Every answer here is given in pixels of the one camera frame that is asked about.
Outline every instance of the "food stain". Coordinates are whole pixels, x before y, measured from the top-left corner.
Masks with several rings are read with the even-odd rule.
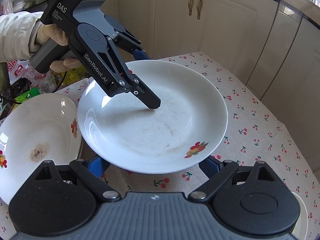
[[[38,143],[36,147],[30,153],[30,160],[38,163],[49,153],[49,144],[48,143]]]

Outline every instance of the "white sleeve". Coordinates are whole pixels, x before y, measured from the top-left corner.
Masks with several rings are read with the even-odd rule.
[[[42,13],[19,12],[0,16],[0,62],[29,59],[33,55],[32,52],[36,51],[34,28]]]

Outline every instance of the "blue gripper pad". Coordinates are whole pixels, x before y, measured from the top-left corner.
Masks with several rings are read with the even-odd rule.
[[[84,165],[92,174],[99,178],[109,168],[110,163],[96,155],[87,160]]]
[[[239,235],[221,225],[205,204],[192,203],[183,193],[128,192],[118,202],[102,204],[82,227],[48,240],[261,240]],[[292,235],[266,237],[296,240]],[[16,234],[11,240],[45,240]]]

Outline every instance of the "cable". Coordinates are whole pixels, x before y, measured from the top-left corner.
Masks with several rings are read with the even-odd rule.
[[[58,89],[61,87],[62,83],[64,82],[64,79],[66,78],[66,76],[67,76],[67,71],[64,73],[63,78],[61,79],[60,84],[56,87],[56,89],[53,91],[53,93],[58,91]]]

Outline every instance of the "white bowl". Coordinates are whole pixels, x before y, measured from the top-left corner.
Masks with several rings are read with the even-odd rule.
[[[82,137],[76,111],[71,99],[43,94],[7,117],[0,127],[0,197],[5,203],[43,160],[65,165],[77,158]]]
[[[292,231],[292,235],[297,238],[298,240],[305,240],[307,237],[307,230],[308,230],[308,212],[306,205],[304,204],[303,200],[300,198],[300,196],[294,192],[291,192],[295,198],[299,202],[300,206],[300,216],[298,218],[298,221],[296,222],[296,225]]]
[[[148,109],[132,93],[110,98],[94,81],[78,105],[78,125],[90,148],[134,172],[164,174],[189,168],[221,142],[228,122],[217,88],[201,74],[172,62],[127,66],[161,99]]]

